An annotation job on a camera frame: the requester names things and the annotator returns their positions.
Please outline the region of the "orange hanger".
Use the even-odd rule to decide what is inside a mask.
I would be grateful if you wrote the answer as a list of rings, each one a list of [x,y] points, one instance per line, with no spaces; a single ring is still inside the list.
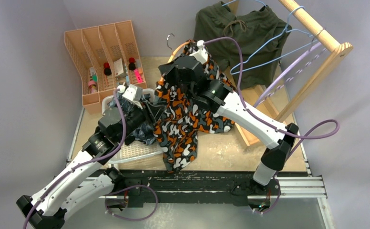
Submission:
[[[171,52],[171,55],[167,61],[167,63],[171,62],[177,55],[177,53],[186,45],[188,45],[190,43],[190,40],[187,40],[186,42],[178,45],[175,49],[173,49],[171,46],[170,46],[170,38],[171,37],[174,37],[175,35],[173,33],[170,33],[167,35],[166,37],[166,45],[167,47],[172,51]]]

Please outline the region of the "dark leaf print shorts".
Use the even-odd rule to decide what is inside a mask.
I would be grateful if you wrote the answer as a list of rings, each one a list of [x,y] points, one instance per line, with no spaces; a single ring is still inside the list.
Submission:
[[[108,103],[104,112],[103,124],[100,127],[105,131],[105,136],[112,142],[120,143],[125,131],[126,145],[133,141],[151,145],[155,142],[153,135],[154,121],[156,121],[160,104],[153,95],[144,94],[140,98],[143,108],[134,105],[122,94],[117,94]]]

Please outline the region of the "white plastic basket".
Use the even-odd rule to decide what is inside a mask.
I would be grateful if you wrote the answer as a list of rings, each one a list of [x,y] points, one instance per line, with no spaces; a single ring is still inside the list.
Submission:
[[[143,95],[149,94],[151,101],[155,101],[154,89],[143,89]],[[110,108],[109,103],[113,100],[113,95],[107,96],[102,100],[102,113]],[[117,165],[121,163],[132,162],[141,160],[155,155],[162,154],[162,150],[157,143],[146,145],[140,141],[133,141],[129,145],[122,145],[121,150],[115,154],[109,161],[110,165]]]

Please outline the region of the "orange camouflage shorts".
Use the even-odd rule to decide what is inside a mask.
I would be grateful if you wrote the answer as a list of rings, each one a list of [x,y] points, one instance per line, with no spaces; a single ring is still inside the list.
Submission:
[[[165,76],[157,82],[156,98],[165,108],[153,134],[163,152],[169,173],[182,170],[197,158],[199,131],[208,134],[229,132],[234,121],[199,108],[179,86],[169,85]]]

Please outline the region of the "peach plastic desk organizer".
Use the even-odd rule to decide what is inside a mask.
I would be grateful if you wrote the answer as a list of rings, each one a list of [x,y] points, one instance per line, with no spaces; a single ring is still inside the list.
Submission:
[[[102,100],[112,95],[119,84],[134,84],[147,88],[132,21],[66,31],[64,44],[81,77],[82,106],[88,113],[100,113]],[[138,83],[134,72],[129,70],[130,57],[136,59],[143,83]],[[125,64],[126,76],[117,79],[113,62],[121,58]],[[97,93],[89,93],[90,80],[97,82]]]

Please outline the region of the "lilac plastic hanger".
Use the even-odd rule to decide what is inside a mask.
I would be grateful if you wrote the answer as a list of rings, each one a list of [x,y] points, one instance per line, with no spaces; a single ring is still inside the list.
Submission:
[[[300,69],[297,69],[295,72],[293,71],[296,66],[303,63],[303,61],[311,54],[313,54],[317,49],[320,49],[319,53],[314,55]],[[301,74],[305,68],[310,66],[326,50],[327,48],[325,48],[320,42],[312,45],[307,51],[302,53],[294,62],[292,62],[286,69],[284,69],[275,80],[273,80],[273,82],[264,90],[257,101],[253,104],[253,107],[257,108],[258,105],[262,104],[265,100],[273,96],[278,90],[285,86],[285,83],[292,81],[295,77]]]

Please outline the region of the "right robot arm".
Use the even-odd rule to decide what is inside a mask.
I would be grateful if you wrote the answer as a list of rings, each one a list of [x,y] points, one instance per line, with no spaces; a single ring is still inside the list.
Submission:
[[[251,132],[267,147],[256,168],[250,187],[256,194],[269,188],[272,177],[281,171],[295,143],[298,126],[280,123],[249,104],[222,80],[210,78],[195,57],[185,55],[159,65],[169,86],[179,86],[199,108],[228,118]]]

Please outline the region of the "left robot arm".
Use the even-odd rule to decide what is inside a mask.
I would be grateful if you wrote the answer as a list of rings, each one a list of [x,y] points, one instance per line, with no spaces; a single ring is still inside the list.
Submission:
[[[21,196],[16,204],[23,213],[23,228],[60,229],[78,210],[103,195],[138,192],[143,185],[126,178],[117,168],[104,170],[91,183],[82,183],[115,156],[129,135],[142,124],[154,124],[161,107],[145,103],[127,113],[118,104],[105,110],[94,133],[70,164],[49,184],[32,196]]]

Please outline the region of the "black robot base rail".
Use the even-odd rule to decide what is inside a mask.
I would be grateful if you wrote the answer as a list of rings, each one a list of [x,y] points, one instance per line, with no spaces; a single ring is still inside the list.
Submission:
[[[145,203],[232,204],[265,212],[280,198],[325,198],[322,177],[281,172],[267,186],[250,171],[122,170],[123,180],[104,196],[110,209],[141,208]]]

